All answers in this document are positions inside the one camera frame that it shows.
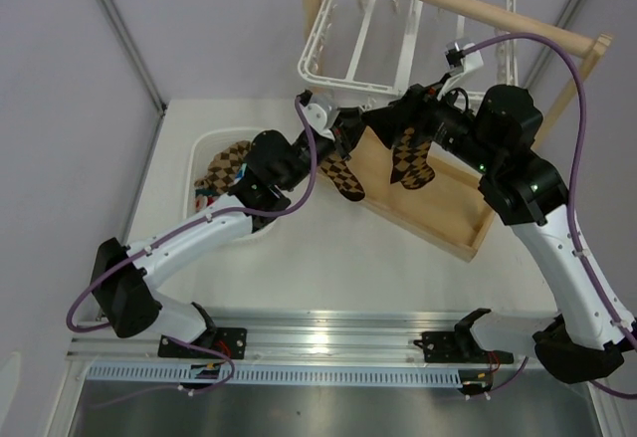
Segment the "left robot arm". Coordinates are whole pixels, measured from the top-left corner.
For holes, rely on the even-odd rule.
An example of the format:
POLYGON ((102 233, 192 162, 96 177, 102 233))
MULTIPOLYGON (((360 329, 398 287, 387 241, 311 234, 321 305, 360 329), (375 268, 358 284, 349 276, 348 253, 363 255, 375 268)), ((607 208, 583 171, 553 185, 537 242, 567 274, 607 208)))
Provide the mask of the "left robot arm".
POLYGON ((297 100, 295 107, 304 129, 294 142, 265 130, 217 155, 203 186, 216 194, 211 204, 156 237, 100 245, 92 294, 117 337, 152 331, 180 340, 193 356, 208 355, 216 344, 213 319, 201 305, 168 298, 159 287, 203 254, 300 208, 285 194, 302 181, 315 184, 318 172, 332 175, 346 198, 363 198, 346 166, 365 130, 361 109, 336 109, 314 99, 297 100))

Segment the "brown checkered sock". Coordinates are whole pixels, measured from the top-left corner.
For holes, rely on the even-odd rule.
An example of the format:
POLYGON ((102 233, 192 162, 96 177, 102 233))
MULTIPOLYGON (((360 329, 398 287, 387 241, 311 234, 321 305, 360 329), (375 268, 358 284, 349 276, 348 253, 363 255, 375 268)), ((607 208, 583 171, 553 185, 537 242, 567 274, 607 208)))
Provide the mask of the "brown checkered sock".
POLYGON ((337 153, 326 157, 320 163, 319 168, 345 199, 359 202, 365 198, 365 191, 361 183, 348 168, 346 161, 337 153))
POLYGON ((435 178, 435 171, 427 162, 431 141, 413 146, 411 141, 414 134, 413 127, 407 128, 398 144, 392 148, 390 183, 400 183, 406 190, 421 189, 435 178))

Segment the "christmas pattern sock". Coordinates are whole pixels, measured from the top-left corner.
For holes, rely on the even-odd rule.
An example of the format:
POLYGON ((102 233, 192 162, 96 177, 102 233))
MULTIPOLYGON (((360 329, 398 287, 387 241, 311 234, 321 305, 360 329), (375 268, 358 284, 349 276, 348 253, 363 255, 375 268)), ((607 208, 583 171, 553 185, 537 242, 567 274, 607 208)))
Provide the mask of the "christmas pattern sock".
POLYGON ((218 197, 219 194, 214 190, 204 188, 196 189, 194 197, 194 211, 198 213, 207 208, 212 205, 218 197))

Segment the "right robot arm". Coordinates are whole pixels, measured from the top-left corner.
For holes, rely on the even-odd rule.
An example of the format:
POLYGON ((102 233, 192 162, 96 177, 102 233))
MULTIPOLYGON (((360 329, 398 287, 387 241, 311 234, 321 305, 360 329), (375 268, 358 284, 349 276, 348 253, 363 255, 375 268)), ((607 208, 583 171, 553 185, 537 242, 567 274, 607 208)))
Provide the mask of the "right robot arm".
POLYGON ((481 175, 478 189, 531 253, 557 312, 503 316, 478 309, 455 325, 454 346, 466 360, 501 350, 535 357, 572 384, 609 376, 623 362, 636 320, 620 304, 608 310, 605 280, 589 277, 594 260, 569 214, 572 201, 558 170, 531 148, 542 114, 525 89, 495 85, 477 111, 459 109, 453 94, 413 86, 399 100, 367 111, 363 122, 398 158, 437 143, 481 175))

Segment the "white plastic clip hanger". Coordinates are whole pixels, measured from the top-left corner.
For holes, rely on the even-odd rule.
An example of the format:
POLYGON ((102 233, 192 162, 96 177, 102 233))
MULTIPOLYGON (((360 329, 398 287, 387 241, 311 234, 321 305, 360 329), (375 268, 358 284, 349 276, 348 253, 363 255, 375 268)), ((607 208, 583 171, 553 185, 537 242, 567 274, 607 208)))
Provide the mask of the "white plastic clip hanger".
POLYGON ((337 102, 379 107, 411 85, 437 82, 450 48, 503 33, 416 0, 322 0, 298 73, 337 102))

